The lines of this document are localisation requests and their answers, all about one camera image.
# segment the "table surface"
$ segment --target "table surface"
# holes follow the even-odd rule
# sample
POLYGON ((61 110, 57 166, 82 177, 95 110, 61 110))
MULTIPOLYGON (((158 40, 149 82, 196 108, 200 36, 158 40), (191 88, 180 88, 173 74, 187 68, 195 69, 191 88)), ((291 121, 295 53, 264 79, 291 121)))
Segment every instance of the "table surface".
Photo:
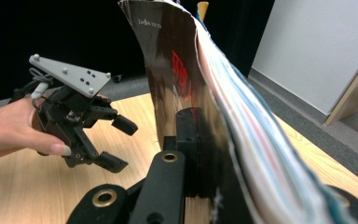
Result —
MULTIPOLYGON (((109 151, 129 165, 119 174, 94 164, 69 168, 61 157, 42 157, 31 149, 0 158, 0 223, 64 223, 90 189, 106 183, 126 189, 146 176, 159 152, 150 94, 113 102, 112 107, 138 125, 135 135, 127 136, 106 120, 99 120, 85 132, 98 151, 109 151)), ((358 198, 356 175, 278 121, 301 158, 325 184, 358 198)), ((186 199, 186 223, 208 222, 208 203, 199 198, 186 199)))

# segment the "metal bracket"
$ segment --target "metal bracket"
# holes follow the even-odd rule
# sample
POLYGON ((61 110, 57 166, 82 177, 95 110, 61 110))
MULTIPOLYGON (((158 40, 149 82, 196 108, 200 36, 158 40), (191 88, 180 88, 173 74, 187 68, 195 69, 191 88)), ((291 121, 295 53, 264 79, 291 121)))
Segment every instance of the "metal bracket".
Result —
POLYGON ((54 61, 40 57, 38 54, 31 56, 29 61, 35 67, 89 98, 95 96, 111 77, 110 73, 54 61))
POLYGON ((185 168, 183 153, 161 151, 154 157, 147 177, 131 188, 101 185, 91 189, 67 224, 183 223, 185 168))

